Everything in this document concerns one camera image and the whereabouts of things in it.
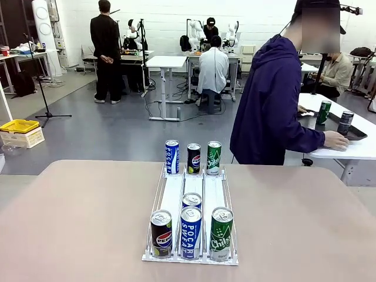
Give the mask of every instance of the soda can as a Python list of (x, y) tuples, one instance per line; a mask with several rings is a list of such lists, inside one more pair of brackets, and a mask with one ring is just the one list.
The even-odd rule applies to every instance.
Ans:
[(197, 260), (200, 256), (202, 213), (197, 207), (182, 210), (181, 251), (185, 260)]
[(318, 116), (316, 119), (317, 125), (323, 125), (327, 119), (330, 112), (331, 102), (330, 101), (323, 101), (321, 103), (320, 111), (318, 112)]
[(179, 142), (166, 141), (166, 167), (168, 174), (179, 173)]
[(207, 144), (207, 167), (209, 175), (219, 174), (219, 163), (221, 161), (222, 144), (218, 141), (210, 141)]
[(211, 214), (210, 258), (226, 261), (230, 254), (234, 214), (226, 207), (218, 207)]
[(351, 123), (354, 118), (354, 113), (350, 111), (345, 111), (342, 114), (340, 124), (338, 125), (337, 132), (339, 134), (342, 134), (343, 136), (346, 136), (348, 133), (348, 130), (350, 129)]
[(188, 173), (200, 173), (201, 146), (199, 144), (189, 144), (188, 147)]
[(186, 193), (183, 196), (183, 208), (185, 207), (198, 207), (201, 209), (202, 198), (197, 193)]
[(150, 219), (153, 256), (169, 257), (172, 250), (172, 216), (167, 210), (156, 210)]

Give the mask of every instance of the hood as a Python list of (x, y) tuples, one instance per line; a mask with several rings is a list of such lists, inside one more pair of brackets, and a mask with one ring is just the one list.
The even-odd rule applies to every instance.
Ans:
[(282, 58), (295, 58), (299, 61), (299, 56), (293, 43), (289, 39), (277, 34), (256, 52), (252, 60), (252, 68), (258, 69), (269, 61)]

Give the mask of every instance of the white brick wall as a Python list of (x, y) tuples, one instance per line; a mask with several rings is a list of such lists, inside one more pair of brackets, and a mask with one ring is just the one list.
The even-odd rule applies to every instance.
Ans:
[[(65, 38), (69, 65), (81, 63), (80, 46), (91, 45), (90, 19), (98, 15), (97, 0), (56, 0), (63, 36)], [(342, 0), (341, 3), (364, 8), (363, 16), (341, 13), (341, 23), (348, 34), (343, 37), (343, 51), (356, 46), (370, 48), (376, 44), (375, 0)], [(227, 32), (230, 22), (239, 21), (240, 45), (256, 45), (259, 48), (270, 37), (279, 33), (289, 22), (296, 0), (216, 0), (207, 2), (180, 0), (138, 0), (136, 2), (111, 0), (112, 10), (121, 9), (112, 15), (120, 20), (120, 33), (127, 30), (127, 22), (144, 18), (146, 37), (150, 50), (156, 55), (181, 54), (179, 39), (186, 33), (186, 19), (206, 22), (215, 17), (220, 34)]]

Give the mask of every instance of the black hair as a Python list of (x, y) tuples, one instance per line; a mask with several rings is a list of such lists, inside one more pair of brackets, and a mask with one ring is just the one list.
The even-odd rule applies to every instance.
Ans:
[(99, 0), (98, 5), (102, 13), (108, 13), (110, 11), (111, 3), (108, 0)]
[(215, 35), (211, 38), (211, 41), (210, 41), (211, 47), (219, 48), (219, 47), (221, 47), (221, 44), (222, 44), (222, 39), (218, 35)]
[(209, 18), (207, 19), (206, 24), (208, 26), (214, 26), (216, 24), (216, 20), (214, 18)]

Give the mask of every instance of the purple hoodie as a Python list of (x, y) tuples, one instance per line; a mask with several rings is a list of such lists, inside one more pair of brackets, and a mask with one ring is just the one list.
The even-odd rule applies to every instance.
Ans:
[(286, 150), (309, 153), (323, 132), (297, 121), (301, 66), (293, 43), (280, 35), (255, 54), (237, 110), (230, 150), (240, 164), (283, 165)]

